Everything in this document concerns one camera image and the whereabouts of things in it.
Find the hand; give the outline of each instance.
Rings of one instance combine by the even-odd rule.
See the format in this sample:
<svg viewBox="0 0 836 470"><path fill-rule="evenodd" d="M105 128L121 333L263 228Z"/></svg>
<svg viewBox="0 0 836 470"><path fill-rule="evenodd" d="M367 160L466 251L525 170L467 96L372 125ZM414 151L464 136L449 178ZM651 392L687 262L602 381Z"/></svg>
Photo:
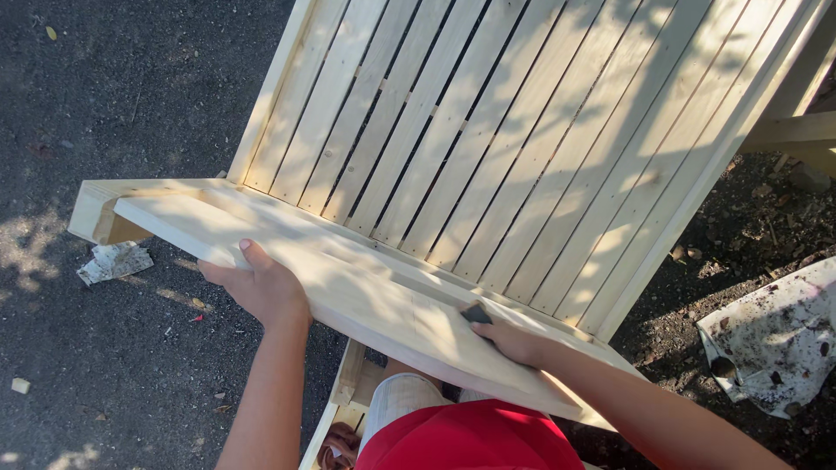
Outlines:
<svg viewBox="0 0 836 470"><path fill-rule="evenodd" d="M542 369L541 365L541 344L548 341L540 335L523 330L491 315L493 324L471 323L471 330L482 338L493 341L500 352L508 359L519 364L530 365L536 369Z"/></svg>
<svg viewBox="0 0 836 470"><path fill-rule="evenodd" d="M264 325L265 331L288 326L288 322L310 326L314 319L308 297L296 275L270 258L253 240L244 238L238 245L252 271L221 268L201 260L197 266L203 277L222 285L238 305Z"/></svg>

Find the white shorts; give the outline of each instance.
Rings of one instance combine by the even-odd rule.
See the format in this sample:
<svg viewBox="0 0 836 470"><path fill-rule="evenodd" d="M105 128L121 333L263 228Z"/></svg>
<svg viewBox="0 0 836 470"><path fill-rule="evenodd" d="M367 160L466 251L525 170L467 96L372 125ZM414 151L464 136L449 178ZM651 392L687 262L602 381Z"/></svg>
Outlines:
<svg viewBox="0 0 836 470"><path fill-rule="evenodd" d="M465 401L487 400L490 396L462 389L459 403ZM360 442L360 452L369 439L380 429L394 420L406 416L413 411L431 406L451 405L453 402L441 396L436 386L426 378L412 372L395 374L375 389L369 412L363 418L365 430Z"/></svg>

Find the brown cloth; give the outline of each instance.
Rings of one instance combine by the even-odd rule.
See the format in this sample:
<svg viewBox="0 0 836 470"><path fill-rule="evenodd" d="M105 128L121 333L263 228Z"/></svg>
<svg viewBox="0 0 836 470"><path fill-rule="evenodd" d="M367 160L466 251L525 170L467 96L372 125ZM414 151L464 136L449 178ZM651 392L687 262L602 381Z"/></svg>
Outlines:
<svg viewBox="0 0 836 470"><path fill-rule="evenodd" d="M316 461L322 470L350 470L357 464L359 447L360 438L354 434L354 428L344 422L335 422L325 435ZM339 457L334 457L334 449L340 453Z"/></svg>

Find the crumpled paper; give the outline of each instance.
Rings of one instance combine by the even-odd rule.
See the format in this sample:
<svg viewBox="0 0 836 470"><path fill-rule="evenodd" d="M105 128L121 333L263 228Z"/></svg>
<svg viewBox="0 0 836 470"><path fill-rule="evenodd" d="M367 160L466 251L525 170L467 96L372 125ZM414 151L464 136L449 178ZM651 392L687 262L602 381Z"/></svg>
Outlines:
<svg viewBox="0 0 836 470"><path fill-rule="evenodd" d="M121 278L154 266L148 248L141 248L134 242L99 245L92 251L94 258L76 271L87 285Z"/></svg>
<svg viewBox="0 0 836 470"><path fill-rule="evenodd" d="M734 363L715 379L732 401L748 398L789 419L836 365L836 257L789 274L697 322L709 364Z"/></svg>

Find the dirt ground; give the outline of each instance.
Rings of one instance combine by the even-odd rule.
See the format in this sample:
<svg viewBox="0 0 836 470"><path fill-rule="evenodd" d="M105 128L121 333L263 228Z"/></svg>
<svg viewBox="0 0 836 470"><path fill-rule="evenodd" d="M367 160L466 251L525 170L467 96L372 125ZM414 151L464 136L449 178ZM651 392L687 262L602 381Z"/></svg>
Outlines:
<svg viewBox="0 0 836 470"><path fill-rule="evenodd" d="M75 270L90 245L66 227L83 179L228 168L292 3L0 4L0 457L9 461L0 468L214 465L261 335L256 320L157 239L142 243L153 268L85 288ZM668 257L613 345L793 466L834 467L833 374L791 421L731 404L694 327L769 282L768 271L836 254L836 188L795 189L790 164L773 174L777 158L735 158L679 241L702 260ZM344 342L312 328L303 447ZM9 389L13 377L32 383L27 395ZM651 467L616 434L560 425L587 462Z"/></svg>

